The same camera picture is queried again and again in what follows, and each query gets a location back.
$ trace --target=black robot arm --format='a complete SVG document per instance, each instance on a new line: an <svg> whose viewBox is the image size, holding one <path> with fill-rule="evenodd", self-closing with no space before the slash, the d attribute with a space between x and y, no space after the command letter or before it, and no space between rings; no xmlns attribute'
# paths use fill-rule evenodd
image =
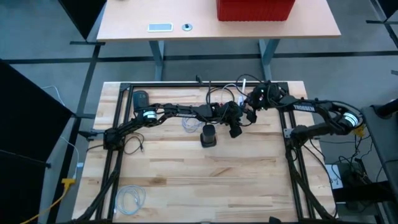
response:
<svg viewBox="0 0 398 224"><path fill-rule="evenodd" d="M347 135L359 126L359 118L347 107L328 100L297 99L276 83L262 83L248 95L246 103L254 110L277 108L284 112L304 111L319 114L324 123L313 126L298 125L288 131L290 144L294 148L303 146L309 139L326 134Z"/></svg>
<svg viewBox="0 0 398 224"><path fill-rule="evenodd" d="M123 139L128 134L143 127L151 128L161 125L166 119L173 117L196 118L209 124L227 124L231 127L229 133L232 138L236 138L242 133L240 117L243 115L243 110L233 101L222 106L218 103L200 106L180 106L171 103L154 104L135 112L137 112L136 117L126 124L122 124L118 128L107 129L104 132L105 149L117 150L123 147Z"/></svg>

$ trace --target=gray metal desk leg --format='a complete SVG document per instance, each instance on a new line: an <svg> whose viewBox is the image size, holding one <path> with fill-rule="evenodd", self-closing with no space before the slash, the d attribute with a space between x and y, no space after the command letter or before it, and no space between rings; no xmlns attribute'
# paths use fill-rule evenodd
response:
<svg viewBox="0 0 398 224"><path fill-rule="evenodd" d="M280 39L271 39L268 44L263 39L259 40L261 65L264 71L264 80L272 80L270 63L278 47Z"/></svg>
<svg viewBox="0 0 398 224"><path fill-rule="evenodd" d="M155 81L162 81L164 41L151 40L149 45L155 60Z"/></svg>

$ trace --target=floor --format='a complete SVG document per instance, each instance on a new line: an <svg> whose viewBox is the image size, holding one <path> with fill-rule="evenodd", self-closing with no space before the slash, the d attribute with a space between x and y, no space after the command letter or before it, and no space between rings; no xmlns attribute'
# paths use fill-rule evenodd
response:
<svg viewBox="0 0 398 224"><path fill-rule="evenodd" d="M398 95L398 77L391 70L398 70L397 46L383 25L366 24L365 20L377 20L369 0L328 0L342 36L338 39L294 39L281 40L277 55L273 59L272 76L274 80L303 80L309 98L341 100L357 107L386 103ZM393 26L398 34L398 26ZM56 0L0 0L0 58L10 60L12 66L38 86L53 85L59 89L60 96L72 111L95 113L103 82L107 81L151 81L154 62L98 62L91 81L85 105L78 106L90 62L80 63L23 63L22 59L38 58L90 58L94 47L69 45L71 40L83 40ZM310 57L315 52L367 52L366 55L341 57ZM204 54L258 54L256 40L201 40L166 42L166 55L204 55ZM106 44L101 47L99 57L151 56L147 42ZM234 80L242 73L261 77L259 59L234 60L173 60L165 62L164 80L195 80L195 75L209 80ZM54 89L46 90L57 98ZM83 120L80 129L90 130L91 120ZM63 136L68 137L72 121ZM353 136L325 136L325 141L352 141ZM85 159L88 143L79 137L76 147L80 151L80 161ZM367 139L361 144L361 155L370 147ZM326 163L333 163L338 156L350 156L353 144L322 143ZM42 196L42 208L52 201L57 184L62 155L66 143L59 141L49 158L55 164L46 172ZM73 175L74 155L69 175ZM380 168L377 154L372 151L364 157L369 177L375 179ZM78 185L62 201L58 222L67 221L73 210ZM373 222L362 214L361 219ZM39 222L45 223L47 215ZM351 215L343 216L352 220Z"/></svg>

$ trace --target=red box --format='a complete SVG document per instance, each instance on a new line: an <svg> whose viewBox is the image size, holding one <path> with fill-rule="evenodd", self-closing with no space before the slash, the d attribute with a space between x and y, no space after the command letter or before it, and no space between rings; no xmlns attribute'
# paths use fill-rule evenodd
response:
<svg viewBox="0 0 398 224"><path fill-rule="evenodd" d="M220 21L285 21L295 0L217 0Z"/></svg>

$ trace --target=wooden tabletop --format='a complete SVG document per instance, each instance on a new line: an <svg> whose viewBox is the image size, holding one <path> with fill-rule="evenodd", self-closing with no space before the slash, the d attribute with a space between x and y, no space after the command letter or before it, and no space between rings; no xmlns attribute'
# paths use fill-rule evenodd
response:
<svg viewBox="0 0 398 224"><path fill-rule="evenodd" d="M172 23L172 32L148 32L151 23ZM182 30L191 24L191 31ZM97 40L339 37L326 0L296 0L284 22L220 22L216 0L108 0Z"/></svg>
<svg viewBox="0 0 398 224"><path fill-rule="evenodd" d="M119 85L104 83L95 129L112 126ZM297 98L307 97L303 82L289 82L289 88ZM207 93L207 88L197 87L144 90L149 94L150 103L180 105L204 104ZM231 90L237 98L236 90ZM221 92L216 91L211 101L220 101L220 97ZM223 94L223 101L231 99L227 92ZM114 222L268 222L270 216L284 222L297 221L279 114L277 110L268 110L257 115L257 123L243 128L242 135L235 139L229 136L229 127L216 125L217 145L208 149L200 144L201 129L186 133L181 118L170 118L158 127L139 129L137 132L145 136L144 152L123 155L119 187L142 186L147 198L136 215L117 212ZM310 113L295 112L295 117L297 124L313 124ZM319 142L314 143L320 149ZM100 140L93 141L90 147L100 144ZM137 146L138 142L132 140L126 150L132 151ZM321 158L310 144L307 146ZM333 213L335 204L327 174L309 152L303 151L303 157L312 192ZM73 218L79 217L100 191L105 158L106 151L102 148L87 153ZM109 195L104 204L104 217ZM301 198L307 214L302 192Z"/></svg>

